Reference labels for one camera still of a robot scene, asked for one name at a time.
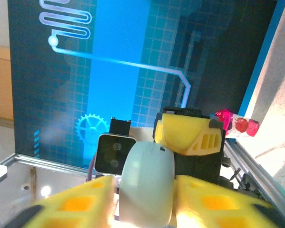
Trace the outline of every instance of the yellow plastic part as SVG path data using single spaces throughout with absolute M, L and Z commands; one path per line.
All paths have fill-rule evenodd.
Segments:
M 109 228 L 115 178 L 103 176 L 37 202 L 45 208 L 25 228 Z
M 222 134 L 209 128 L 210 119 L 163 114 L 157 122 L 155 142 L 182 155 L 208 155 L 220 151 Z
M 177 176 L 175 215 L 178 228 L 277 228 L 253 208 L 270 208 L 260 199 L 189 176 Z

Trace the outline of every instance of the gear icon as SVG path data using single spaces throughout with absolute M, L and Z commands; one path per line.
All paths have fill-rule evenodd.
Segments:
M 109 125 L 95 114 L 84 115 L 78 119 L 76 133 L 83 143 L 97 144 L 99 136 L 109 131 Z

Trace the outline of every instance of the pink object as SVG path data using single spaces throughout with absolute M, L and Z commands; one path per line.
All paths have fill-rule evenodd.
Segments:
M 219 120 L 224 122 L 227 138 L 254 137 L 260 128 L 259 122 L 234 114 L 227 109 L 218 111 L 215 116 L 218 116 Z

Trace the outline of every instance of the wooden cabinet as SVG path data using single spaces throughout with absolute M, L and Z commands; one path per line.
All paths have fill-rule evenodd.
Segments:
M 0 118 L 13 120 L 9 47 L 0 47 Z

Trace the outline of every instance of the floor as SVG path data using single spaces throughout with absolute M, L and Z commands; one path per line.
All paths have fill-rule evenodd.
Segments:
M 254 138 L 238 141 L 285 189 L 285 11 L 246 117 L 262 124 Z

